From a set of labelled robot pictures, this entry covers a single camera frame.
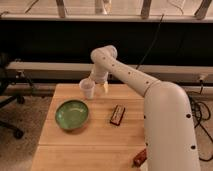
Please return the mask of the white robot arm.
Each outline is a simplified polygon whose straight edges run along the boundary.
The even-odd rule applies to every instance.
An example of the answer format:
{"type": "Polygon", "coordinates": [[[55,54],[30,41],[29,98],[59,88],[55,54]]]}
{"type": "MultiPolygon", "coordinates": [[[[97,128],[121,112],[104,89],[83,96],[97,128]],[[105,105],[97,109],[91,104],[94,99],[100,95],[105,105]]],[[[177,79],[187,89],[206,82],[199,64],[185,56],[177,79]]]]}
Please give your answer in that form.
{"type": "Polygon", "coordinates": [[[183,88],[119,62],[111,45],[94,49],[91,60],[95,82],[104,82],[112,73],[144,98],[148,171],[201,171],[190,101],[183,88]]]}

